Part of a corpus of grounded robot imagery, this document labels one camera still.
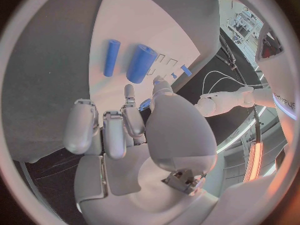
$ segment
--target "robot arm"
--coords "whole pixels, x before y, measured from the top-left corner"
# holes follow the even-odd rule
[[[227,113],[236,106],[250,108],[255,104],[274,108],[271,89],[254,90],[253,87],[244,86],[234,92],[219,91],[203,94],[195,107],[204,117],[211,117]]]

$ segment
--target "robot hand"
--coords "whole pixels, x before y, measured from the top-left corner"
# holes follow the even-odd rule
[[[254,89],[244,86],[234,92],[219,91],[201,95],[194,106],[204,117],[224,114],[236,106],[250,108],[255,104]]]

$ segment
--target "blue object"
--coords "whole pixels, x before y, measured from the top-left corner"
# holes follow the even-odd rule
[[[117,55],[119,52],[121,43],[117,40],[108,41],[108,50],[104,68],[104,76],[111,77],[114,73],[114,68],[117,60]]]
[[[139,44],[127,70],[127,79],[134,84],[140,84],[157,56],[157,52],[152,48]]]
[[[174,74],[174,72],[173,72],[171,75],[172,75],[172,77],[173,77],[174,79],[177,78],[177,76]]]
[[[150,103],[151,103],[151,99],[150,98],[146,99],[140,104],[138,110],[144,111],[146,108],[150,106]]]
[[[191,71],[186,67],[186,65],[183,65],[181,69],[185,72],[185,74],[189,77],[192,75]]]

